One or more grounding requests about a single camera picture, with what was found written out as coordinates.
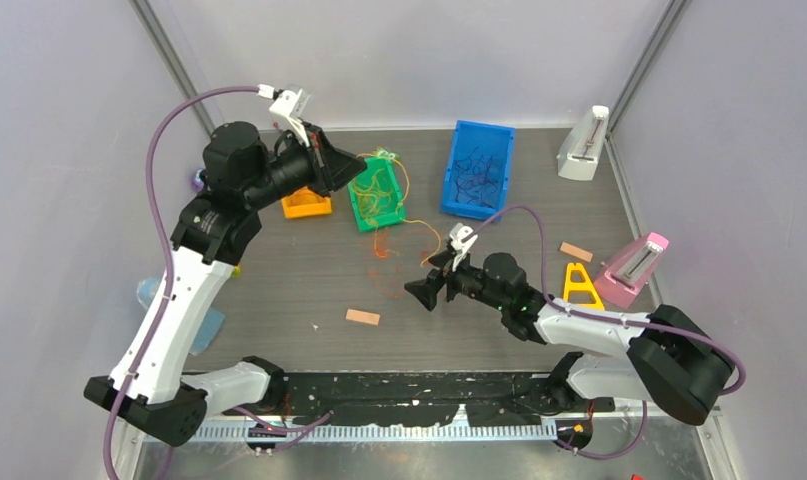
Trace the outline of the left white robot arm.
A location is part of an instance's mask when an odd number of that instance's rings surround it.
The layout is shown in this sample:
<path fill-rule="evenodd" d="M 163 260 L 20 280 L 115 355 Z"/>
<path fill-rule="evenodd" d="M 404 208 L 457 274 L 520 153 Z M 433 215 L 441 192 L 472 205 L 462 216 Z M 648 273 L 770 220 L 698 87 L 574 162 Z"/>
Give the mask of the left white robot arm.
<path fill-rule="evenodd" d="M 127 353 L 84 395 L 167 445 L 187 443 L 204 420 L 238 407 L 277 412 L 284 371 L 256 356 L 203 374 L 185 374 L 190 348 L 218 292 L 260 232 L 262 209 L 307 188 L 327 196 L 365 171 L 363 158 L 334 147 L 307 126 L 267 146 L 258 129 L 237 121 L 218 127 L 203 150 L 203 190 L 181 211 L 155 298 Z"/>

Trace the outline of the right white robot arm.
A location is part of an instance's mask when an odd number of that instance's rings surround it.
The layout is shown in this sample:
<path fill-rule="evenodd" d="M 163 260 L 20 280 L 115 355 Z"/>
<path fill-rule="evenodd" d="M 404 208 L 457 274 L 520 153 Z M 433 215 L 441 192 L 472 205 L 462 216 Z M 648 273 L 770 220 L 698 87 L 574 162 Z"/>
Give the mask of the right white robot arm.
<path fill-rule="evenodd" d="M 464 296 L 497 310 L 521 341 L 571 347 L 545 381 L 557 411 L 621 398 L 652 402 L 682 423 L 701 425 L 718 398 L 742 384 L 739 361 L 676 307 L 629 314 L 570 304 L 531 286 L 508 253 L 476 267 L 447 250 L 431 263 L 425 278 L 404 286 L 427 310 Z"/>

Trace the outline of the green owl puzzle piece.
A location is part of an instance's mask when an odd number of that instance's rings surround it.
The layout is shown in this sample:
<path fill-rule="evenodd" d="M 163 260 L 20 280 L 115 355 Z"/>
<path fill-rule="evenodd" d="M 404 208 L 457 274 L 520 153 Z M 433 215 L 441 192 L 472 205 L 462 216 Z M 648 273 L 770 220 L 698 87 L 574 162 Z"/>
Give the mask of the green owl puzzle piece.
<path fill-rule="evenodd" d="M 394 152 L 386 150 L 384 148 L 378 148 L 372 153 L 373 157 L 382 158 L 389 162 L 395 162 L 398 160 L 398 155 Z"/>

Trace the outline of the green plastic bin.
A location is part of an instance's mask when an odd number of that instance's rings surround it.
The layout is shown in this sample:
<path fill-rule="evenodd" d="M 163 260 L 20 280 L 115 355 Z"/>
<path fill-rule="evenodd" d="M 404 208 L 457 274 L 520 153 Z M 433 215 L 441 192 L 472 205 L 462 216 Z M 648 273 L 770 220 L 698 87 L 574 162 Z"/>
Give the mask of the green plastic bin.
<path fill-rule="evenodd" d="M 404 223 L 404 192 L 393 163 L 376 157 L 365 160 L 367 169 L 347 185 L 358 231 L 368 233 Z"/>

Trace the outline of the orange plastic bin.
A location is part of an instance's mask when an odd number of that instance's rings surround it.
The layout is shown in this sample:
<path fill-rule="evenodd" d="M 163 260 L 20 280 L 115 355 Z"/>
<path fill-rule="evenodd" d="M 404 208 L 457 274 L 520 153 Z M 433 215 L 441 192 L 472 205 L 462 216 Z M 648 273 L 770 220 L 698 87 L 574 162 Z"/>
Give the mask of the orange plastic bin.
<path fill-rule="evenodd" d="M 331 215 L 332 199 L 319 195 L 303 187 L 281 200 L 283 215 L 286 219 Z"/>

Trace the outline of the wooden block centre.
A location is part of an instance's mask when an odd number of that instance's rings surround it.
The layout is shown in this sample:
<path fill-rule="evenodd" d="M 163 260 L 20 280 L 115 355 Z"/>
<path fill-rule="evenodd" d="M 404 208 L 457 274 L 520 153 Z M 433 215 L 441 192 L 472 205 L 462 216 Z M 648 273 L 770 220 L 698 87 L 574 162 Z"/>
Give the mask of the wooden block centre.
<path fill-rule="evenodd" d="M 348 309 L 345 314 L 347 321 L 356 322 L 365 325 L 378 326 L 381 316 L 377 313 L 366 312 L 362 310 Z"/>

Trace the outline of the wooden block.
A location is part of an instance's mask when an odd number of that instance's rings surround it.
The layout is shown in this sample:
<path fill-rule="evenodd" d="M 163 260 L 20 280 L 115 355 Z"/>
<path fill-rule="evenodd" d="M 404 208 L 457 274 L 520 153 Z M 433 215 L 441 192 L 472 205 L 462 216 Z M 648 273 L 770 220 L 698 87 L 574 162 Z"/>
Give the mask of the wooden block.
<path fill-rule="evenodd" d="M 592 252 L 568 242 L 562 242 L 559 247 L 559 251 L 582 262 L 591 262 L 594 258 L 594 254 Z"/>
<path fill-rule="evenodd" d="M 378 326 L 381 316 L 377 313 L 366 312 L 362 310 L 348 309 L 345 314 L 347 321 L 356 322 L 365 325 Z"/>

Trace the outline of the blue plastic bin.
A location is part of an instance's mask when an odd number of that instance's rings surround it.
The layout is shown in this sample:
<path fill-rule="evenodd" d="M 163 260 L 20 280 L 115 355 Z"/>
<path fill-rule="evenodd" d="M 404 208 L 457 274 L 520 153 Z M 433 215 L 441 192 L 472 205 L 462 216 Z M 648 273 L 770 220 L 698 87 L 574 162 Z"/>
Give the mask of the blue plastic bin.
<path fill-rule="evenodd" d="M 516 130 L 459 120 L 445 169 L 440 211 L 485 220 L 504 208 Z"/>

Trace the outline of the yellow triangle block right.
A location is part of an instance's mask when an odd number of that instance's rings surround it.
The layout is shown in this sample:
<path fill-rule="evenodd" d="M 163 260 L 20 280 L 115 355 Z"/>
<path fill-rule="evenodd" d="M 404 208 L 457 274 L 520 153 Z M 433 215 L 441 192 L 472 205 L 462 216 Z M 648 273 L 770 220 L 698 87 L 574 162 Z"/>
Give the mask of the yellow triangle block right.
<path fill-rule="evenodd" d="M 566 266 L 563 299 L 581 307 L 605 309 L 585 266 L 579 262 L 571 262 Z"/>

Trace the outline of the purple round toy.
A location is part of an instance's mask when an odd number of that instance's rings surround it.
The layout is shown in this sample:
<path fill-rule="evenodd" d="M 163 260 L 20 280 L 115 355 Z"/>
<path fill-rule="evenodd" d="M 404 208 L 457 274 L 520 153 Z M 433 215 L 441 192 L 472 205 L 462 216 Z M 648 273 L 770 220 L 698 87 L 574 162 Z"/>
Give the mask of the purple round toy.
<path fill-rule="evenodd" d="M 205 188 L 204 169 L 197 169 L 191 176 L 190 185 L 195 193 L 200 193 Z"/>

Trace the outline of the wooden block right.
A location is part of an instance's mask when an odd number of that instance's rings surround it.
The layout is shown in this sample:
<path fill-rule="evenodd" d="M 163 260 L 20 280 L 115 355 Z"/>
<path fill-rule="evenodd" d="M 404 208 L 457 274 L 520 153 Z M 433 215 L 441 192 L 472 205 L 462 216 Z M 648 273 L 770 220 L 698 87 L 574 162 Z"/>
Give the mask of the wooden block right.
<path fill-rule="evenodd" d="M 559 247 L 559 251 L 582 262 L 591 262 L 594 258 L 594 254 L 592 252 L 568 242 L 562 242 Z"/>

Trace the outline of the white metronome box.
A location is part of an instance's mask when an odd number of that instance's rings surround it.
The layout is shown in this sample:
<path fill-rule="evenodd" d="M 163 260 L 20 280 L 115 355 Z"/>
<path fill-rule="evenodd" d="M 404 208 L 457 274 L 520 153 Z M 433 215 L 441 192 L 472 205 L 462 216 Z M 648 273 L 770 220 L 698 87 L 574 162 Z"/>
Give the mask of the white metronome box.
<path fill-rule="evenodd" d="M 557 155 L 557 174 L 573 181 L 591 181 L 596 173 L 608 128 L 610 109 L 594 105 L 570 131 Z"/>

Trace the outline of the pink metronome box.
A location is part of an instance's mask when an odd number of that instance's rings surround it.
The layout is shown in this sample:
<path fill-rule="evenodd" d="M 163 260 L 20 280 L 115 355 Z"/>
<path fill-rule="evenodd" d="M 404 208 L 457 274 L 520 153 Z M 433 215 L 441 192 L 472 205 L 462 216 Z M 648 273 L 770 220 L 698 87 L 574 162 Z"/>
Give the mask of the pink metronome box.
<path fill-rule="evenodd" d="M 647 284 L 669 240 L 650 232 L 633 240 L 604 263 L 593 281 L 602 300 L 626 309 Z"/>

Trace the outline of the clear plastic bottle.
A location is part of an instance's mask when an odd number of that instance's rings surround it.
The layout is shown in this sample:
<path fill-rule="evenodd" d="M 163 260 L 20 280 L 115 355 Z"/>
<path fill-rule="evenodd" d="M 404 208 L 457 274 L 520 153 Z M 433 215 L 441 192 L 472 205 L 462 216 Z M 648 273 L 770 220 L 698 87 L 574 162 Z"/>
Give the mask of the clear plastic bottle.
<path fill-rule="evenodd" d="M 156 298 L 161 279 L 159 277 L 148 277 L 138 282 L 136 287 L 136 299 L 144 311 L 147 311 Z"/>

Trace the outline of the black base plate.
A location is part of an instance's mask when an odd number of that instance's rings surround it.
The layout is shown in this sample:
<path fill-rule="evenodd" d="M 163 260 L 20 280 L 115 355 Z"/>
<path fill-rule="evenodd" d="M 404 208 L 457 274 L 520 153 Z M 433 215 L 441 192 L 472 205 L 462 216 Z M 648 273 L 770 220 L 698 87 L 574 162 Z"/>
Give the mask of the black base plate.
<path fill-rule="evenodd" d="M 332 414 L 332 426 L 431 427 L 462 412 L 477 427 L 523 426 L 561 413 L 615 410 L 610 397 L 567 399 L 534 372 L 294 372 L 265 400 L 245 404 L 262 416 L 306 425 Z"/>

